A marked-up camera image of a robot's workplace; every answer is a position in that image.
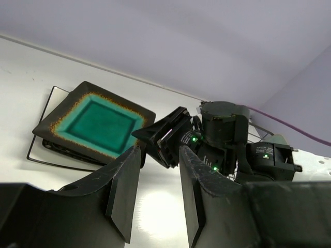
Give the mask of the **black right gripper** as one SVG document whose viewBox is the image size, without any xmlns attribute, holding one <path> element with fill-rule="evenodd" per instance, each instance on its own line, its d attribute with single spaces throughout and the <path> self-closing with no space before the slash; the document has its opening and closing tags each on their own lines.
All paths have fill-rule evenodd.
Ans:
<svg viewBox="0 0 331 248">
<path fill-rule="evenodd" d="M 185 107 L 177 107 L 154 124 L 133 131 L 132 135 L 143 142 L 156 142 L 159 163 L 174 168 L 179 163 L 180 146 L 193 147 L 201 138 L 200 116 L 191 116 Z"/>
</svg>

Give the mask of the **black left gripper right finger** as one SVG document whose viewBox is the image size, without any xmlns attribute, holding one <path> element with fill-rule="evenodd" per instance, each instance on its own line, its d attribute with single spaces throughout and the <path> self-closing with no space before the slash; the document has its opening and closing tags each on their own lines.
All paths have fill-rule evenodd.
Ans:
<svg viewBox="0 0 331 248">
<path fill-rule="evenodd" d="M 330 183 L 238 184 L 186 146 L 179 169 L 190 247 L 330 247 Z"/>
</svg>

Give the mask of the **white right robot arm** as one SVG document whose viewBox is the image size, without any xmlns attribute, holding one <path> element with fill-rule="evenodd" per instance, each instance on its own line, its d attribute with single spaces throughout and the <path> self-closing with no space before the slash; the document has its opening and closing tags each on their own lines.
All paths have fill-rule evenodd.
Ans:
<svg viewBox="0 0 331 248">
<path fill-rule="evenodd" d="M 166 168 L 179 163 L 179 149 L 189 147 L 213 171 L 252 181 L 329 181 L 330 163 L 289 145 L 248 139 L 249 108 L 226 101 L 201 102 L 191 116 L 178 107 L 149 127 L 133 132 L 146 152 Z"/>
</svg>

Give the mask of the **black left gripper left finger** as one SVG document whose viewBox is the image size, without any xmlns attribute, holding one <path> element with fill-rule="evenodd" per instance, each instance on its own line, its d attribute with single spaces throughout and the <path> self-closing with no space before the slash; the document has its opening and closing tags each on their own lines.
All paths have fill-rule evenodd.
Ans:
<svg viewBox="0 0 331 248">
<path fill-rule="evenodd" d="M 131 240 L 141 151 L 58 191 L 1 184 L 1 247 L 124 247 Z"/>
</svg>

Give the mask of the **white square plate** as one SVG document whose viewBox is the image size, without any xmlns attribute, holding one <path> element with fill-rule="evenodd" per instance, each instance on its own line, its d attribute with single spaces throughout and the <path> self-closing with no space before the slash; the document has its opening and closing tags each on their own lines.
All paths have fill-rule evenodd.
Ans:
<svg viewBox="0 0 331 248">
<path fill-rule="evenodd" d="M 45 106 L 42 110 L 41 122 L 48 114 L 50 114 L 69 94 L 68 91 L 53 86 L 49 96 L 47 97 Z M 79 170 L 84 172 L 93 172 L 101 168 L 99 165 L 83 162 L 60 153 L 56 153 L 42 144 L 43 139 L 38 136 L 33 136 L 26 158 L 30 161 L 44 165 Z"/>
</svg>

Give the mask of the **black square plate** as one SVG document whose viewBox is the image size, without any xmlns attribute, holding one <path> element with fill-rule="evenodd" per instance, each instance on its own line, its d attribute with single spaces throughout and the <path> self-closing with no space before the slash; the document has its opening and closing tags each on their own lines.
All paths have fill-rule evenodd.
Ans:
<svg viewBox="0 0 331 248">
<path fill-rule="evenodd" d="M 156 114 L 84 81 L 71 91 L 33 130 L 33 134 L 102 164 L 132 146 L 145 144 L 132 133 L 148 127 Z"/>
</svg>

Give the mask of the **pale green glass plate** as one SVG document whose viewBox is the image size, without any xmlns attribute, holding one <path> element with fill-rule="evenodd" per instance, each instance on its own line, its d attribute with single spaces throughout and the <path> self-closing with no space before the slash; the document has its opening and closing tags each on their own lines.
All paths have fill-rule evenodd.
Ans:
<svg viewBox="0 0 331 248">
<path fill-rule="evenodd" d="M 268 139 L 266 139 L 267 142 L 273 143 L 273 144 L 280 144 L 280 145 L 289 145 L 285 137 L 281 134 L 274 134 Z"/>
</svg>

